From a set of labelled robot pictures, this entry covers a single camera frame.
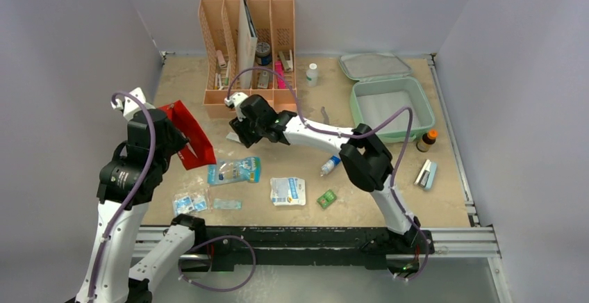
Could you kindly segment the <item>red zipper pouch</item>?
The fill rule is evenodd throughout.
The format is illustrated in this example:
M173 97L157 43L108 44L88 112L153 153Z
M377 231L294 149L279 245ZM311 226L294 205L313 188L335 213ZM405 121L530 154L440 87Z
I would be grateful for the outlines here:
M188 139L187 145L177 153L186 170L216 164L213 145L182 101L160 106L159 109L166 112L173 125Z

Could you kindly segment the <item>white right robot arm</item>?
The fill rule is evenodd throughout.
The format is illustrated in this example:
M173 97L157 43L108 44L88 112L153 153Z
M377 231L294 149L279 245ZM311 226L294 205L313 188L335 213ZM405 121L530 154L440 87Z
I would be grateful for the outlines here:
M229 124L245 147L265 138L336 155L350 182L376 202L395 250L407 252L424 237L417 218L395 190L397 167L392 163L392 154L368 125L350 129L321 124L292 111L276 112L260 95L243 92L230 95L224 103L235 110L236 117Z

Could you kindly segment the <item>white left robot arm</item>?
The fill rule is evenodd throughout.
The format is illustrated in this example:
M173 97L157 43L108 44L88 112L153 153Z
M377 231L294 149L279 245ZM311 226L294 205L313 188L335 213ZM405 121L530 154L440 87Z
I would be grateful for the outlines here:
M97 233L88 271L73 302L150 302L182 254L197 254L206 247L204 220L180 214L163 239L141 261L131 263L154 190L172 155L187 143L163 110L151 108L149 113L154 121L155 154L143 182L138 183L138 178L149 155L150 132L141 111L128 122L128 138L99 173Z

